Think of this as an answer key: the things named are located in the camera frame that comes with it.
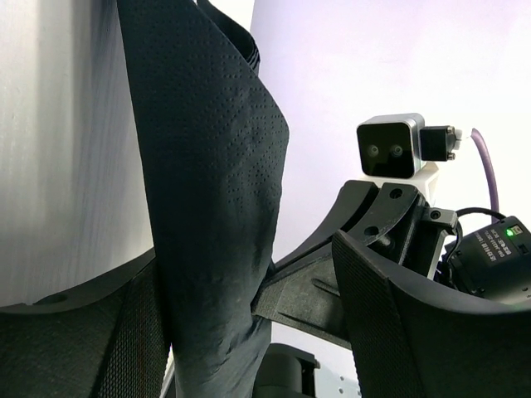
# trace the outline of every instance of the depth camera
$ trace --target depth camera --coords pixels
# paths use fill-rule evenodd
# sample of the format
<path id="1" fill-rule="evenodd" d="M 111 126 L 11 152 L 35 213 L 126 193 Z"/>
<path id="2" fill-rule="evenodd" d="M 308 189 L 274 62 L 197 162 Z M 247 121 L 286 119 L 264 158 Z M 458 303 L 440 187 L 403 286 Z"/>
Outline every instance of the depth camera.
<path id="1" fill-rule="evenodd" d="M 362 170 L 371 177 L 411 178 L 424 162 L 420 153 L 420 114 L 375 116 L 358 126 Z"/>

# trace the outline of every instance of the camera lens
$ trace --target camera lens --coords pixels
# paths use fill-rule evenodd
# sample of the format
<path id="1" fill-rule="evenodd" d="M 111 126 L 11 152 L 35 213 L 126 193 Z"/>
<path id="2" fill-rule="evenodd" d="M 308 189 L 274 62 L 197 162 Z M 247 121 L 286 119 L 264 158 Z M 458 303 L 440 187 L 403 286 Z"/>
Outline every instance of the camera lens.
<path id="1" fill-rule="evenodd" d="M 395 158 L 399 158 L 404 154 L 404 150 L 400 145 L 393 145 L 391 147 L 391 155 Z"/>
<path id="2" fill-rule="evenodd" d="M 367 148 L 367 153 L 371 158 L 375 158 L 380 153 L 380 150 L 376 145 L 369 145 Z"/>

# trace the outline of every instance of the black camera face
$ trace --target black camera face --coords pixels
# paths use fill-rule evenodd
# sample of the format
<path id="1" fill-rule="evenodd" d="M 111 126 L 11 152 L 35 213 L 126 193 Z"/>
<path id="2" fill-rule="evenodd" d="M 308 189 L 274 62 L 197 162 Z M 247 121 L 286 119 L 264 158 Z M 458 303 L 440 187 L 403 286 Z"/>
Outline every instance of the black camera face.
<path id="1" fill-rule="evenodd" d="M 415 175 L 412 131 L 406 123 L 358 126 L 362 170 L 372 177 L 411 178 Z"/>

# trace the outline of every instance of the black cloth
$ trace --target black cloth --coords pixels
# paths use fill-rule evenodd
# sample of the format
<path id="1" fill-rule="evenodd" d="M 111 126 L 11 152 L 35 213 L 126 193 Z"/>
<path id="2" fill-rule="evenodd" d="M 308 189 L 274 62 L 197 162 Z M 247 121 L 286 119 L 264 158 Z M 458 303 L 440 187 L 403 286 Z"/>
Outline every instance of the black cloth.
<path id="1" fill-rule="evenodd" d="M 250 306 L 271 264 L 288 127 L 251 35 L 198 3 L 118 10 L 179 398 L 240 398 L 270 342 Z"/>

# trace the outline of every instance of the silver camera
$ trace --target silver camera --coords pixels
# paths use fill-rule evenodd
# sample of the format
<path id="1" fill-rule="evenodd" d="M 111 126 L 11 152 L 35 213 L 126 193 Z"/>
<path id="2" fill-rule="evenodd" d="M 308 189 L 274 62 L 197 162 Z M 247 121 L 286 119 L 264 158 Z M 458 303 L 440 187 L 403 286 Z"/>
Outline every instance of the silver camera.
<path id="1" fill-rule="evenodd" d="M 375 116 L 358 126 L 362 170 L 371 177 L 411 178 L 426 164 L 421 160 L 420 114 Z"/>

